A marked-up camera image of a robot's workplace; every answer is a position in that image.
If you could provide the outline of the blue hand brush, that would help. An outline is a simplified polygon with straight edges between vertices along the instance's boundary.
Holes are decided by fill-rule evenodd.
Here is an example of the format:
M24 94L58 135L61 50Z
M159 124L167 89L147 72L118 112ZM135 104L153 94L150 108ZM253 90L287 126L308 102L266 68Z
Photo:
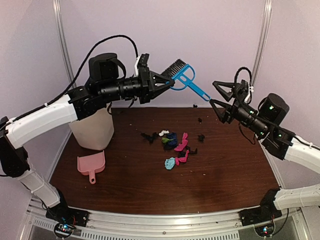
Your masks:
M194 68L188 63L185 63L180 58L173 62L169 67L167 67L161 73L161 75L171 78L174 81L179 81L182 84L181 87L172 86L172 90L182 91L186 88L189 88L205 102L210 101L211 97L194 82L196 78L196 72Z

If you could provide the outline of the light blue paper scrap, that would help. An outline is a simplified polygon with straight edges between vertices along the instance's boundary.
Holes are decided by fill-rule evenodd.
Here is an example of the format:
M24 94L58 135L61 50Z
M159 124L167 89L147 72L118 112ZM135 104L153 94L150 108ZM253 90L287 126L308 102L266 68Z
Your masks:
M164 167L166 170L172 170L176 165L176 158L171 157L165 160Z

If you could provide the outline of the pink plastic dustpan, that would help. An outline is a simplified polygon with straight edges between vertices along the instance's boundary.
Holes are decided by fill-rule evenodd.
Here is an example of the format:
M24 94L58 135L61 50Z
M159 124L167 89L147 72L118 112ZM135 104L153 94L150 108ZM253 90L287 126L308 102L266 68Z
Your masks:
M77 170L84 176L89 177L89 182L96 183L96 174L105 169L105 152L99 152L92 155L77 157Z

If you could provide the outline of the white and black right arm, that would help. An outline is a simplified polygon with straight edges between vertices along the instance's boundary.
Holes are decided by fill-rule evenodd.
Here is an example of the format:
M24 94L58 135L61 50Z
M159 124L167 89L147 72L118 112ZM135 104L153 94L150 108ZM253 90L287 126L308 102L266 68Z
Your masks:
M319 173L320 148L280 126L290 107L279 95L268 94L258 109L254 109L247 103L250 89L245 80L240 83L214 81L212 85L225 99L225 102L215 99L209 101L220 122L230 124L237 120L262 141L262 146L270 155ZM276 210L319 206L320 186L271 189L260 204L256 216L261 221L268 220Z

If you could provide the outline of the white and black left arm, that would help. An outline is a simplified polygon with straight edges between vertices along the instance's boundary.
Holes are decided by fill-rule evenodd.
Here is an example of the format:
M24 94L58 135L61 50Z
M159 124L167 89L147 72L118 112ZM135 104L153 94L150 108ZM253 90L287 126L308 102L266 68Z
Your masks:
M43 179L28 163L24 144L64 124L81 121L107 104L120 100L139 99L149 103L175 84L168 76L151 71L148 67L149 54L137 57L134 75L120 77L119 69L126 68L116 53L102 53L88 61L89 79L79 86L62 93L52 103L38 107L32 113L0 120L0 164L3 172L18 179L32 194L52 209L61 222L72 218L63 194Z

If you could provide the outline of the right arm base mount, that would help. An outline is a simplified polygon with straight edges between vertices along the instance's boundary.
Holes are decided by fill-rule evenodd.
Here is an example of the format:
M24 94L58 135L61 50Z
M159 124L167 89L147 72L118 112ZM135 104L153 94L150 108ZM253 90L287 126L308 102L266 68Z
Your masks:
M282 211L275 207L274 200L280 188L267 191L259 206L246 208L238 212L241 224L254 226L255 233L262 238L273 237L276 233L275 219L282 216Z

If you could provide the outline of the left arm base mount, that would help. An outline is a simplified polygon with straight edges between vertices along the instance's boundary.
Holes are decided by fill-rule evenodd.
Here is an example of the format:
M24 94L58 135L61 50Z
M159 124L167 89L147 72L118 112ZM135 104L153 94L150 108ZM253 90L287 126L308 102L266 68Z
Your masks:
M89 212L69 207L63 193L58 189L60 203L54 207L48 207L42 201L42 208L46 210L45 217L55 220L53 233L58 239L65 240L70 237L77 227L86 227Z

